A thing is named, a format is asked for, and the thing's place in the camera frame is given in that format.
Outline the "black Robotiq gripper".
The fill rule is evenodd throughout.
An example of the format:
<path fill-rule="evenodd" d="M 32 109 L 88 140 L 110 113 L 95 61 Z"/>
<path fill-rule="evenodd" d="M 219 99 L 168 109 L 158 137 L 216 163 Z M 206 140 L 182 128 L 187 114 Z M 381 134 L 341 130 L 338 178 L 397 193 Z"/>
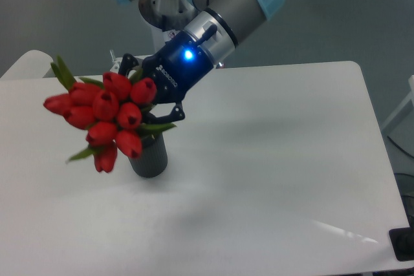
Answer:
<path fill-rule="evenodd" d="M 124 54 L 118 73 L 129 79 L 151 78 L 156 85 L 155 103 L 176 103 L 168 115 L 142 115 L 146 124 L 160 125 L 182 121 L 186 115 L 182 100 L 186 93 L 213 69 L 208 55 L 186 32 L 180 32 L 157 53 L 142 59 Z"/>

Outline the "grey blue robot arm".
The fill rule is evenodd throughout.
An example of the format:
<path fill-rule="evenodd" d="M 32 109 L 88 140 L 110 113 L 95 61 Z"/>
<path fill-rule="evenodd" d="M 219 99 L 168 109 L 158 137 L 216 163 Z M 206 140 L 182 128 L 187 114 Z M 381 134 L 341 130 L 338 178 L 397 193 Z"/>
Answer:
<path fill-rule="evenodd" d="M 133 0 L 117 0 L 129 3 Z M 178 0 L 192 6 L 197 15 L 173 16 L 175 37 L 159 51 L 145 59 L 125 54 L 119 68 L 121 75 L 141 67 L 143 77 L 156 85 L 156 104 L 172 103 L 166 116 L 146 112 L 149 124 L 176 122 L 184 119 L 182 100 L 186 93 L 209 71 L 229 56 L 251 33 L 270 20 L 285 0 Z"/>

